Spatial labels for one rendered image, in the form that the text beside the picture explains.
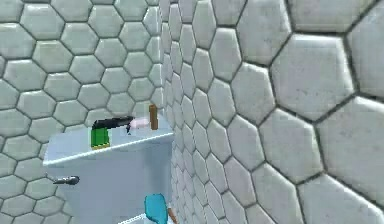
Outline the brown upright stick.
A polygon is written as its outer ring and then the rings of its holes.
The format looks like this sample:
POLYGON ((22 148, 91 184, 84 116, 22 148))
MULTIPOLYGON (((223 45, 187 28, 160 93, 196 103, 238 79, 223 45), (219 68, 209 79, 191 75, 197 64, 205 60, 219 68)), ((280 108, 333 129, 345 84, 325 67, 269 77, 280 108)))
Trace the brown upright stick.
POLYGON ((158 129, 158 117, 157 117, 157 107, 154 104, 149 106, 149 118, 150 126, 152 130, 158 129))

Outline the pink soap bar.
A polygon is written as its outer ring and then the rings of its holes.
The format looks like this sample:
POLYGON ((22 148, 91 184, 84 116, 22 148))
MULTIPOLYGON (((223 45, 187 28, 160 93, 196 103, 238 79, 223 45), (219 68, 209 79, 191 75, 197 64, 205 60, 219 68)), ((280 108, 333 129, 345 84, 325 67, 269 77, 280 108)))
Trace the pink soap bar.
POLYGON ((150 120, 146 117, 142 117, 142 118, 134 118, 131 122, 130 122, 130 127, 132 129, 139 129, 139 128, 144 128, 144 127, 147 127, 150 125, 150 120))

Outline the white toilet tank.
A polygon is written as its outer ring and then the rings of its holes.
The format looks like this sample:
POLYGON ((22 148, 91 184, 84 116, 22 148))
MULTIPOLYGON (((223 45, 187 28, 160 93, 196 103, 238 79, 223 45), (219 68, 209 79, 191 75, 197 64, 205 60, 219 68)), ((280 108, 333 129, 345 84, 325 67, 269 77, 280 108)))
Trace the white toilet tank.
POLYGON ((110 145, 91 148, 91 130, 59 133, 49 140, 43 166, 57 180, 76 176, 75 185, 60 184, 75 224, 118 224, 142 214, 147 195, 171 198, 174 133, 163 116, 149 125, 108 131, 110 145))

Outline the green spray bottle black head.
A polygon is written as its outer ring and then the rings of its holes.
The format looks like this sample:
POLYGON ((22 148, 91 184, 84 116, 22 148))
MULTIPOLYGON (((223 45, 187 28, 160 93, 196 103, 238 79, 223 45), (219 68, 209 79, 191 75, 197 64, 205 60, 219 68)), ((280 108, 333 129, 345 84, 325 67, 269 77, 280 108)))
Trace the green spray bottle black head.
POLYGON ((132 116, 114 117, 103 120, 96 120, 91 128, 90 146, 93 150, 98 150, 110 146, 110 138, 108 130, 125 126, 126 133, 130 132, 130 123, 133 121, 132 116))

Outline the blue scrub brush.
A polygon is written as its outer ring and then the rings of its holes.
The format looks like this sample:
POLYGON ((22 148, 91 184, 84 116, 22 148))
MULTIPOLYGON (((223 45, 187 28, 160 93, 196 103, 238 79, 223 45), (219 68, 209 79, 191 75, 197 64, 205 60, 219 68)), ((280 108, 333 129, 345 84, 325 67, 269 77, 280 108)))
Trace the blue scrub brush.
POLYGON ((172 209, 162 194, 147 195, 144 199, 145 224, 178 224, 172 209))

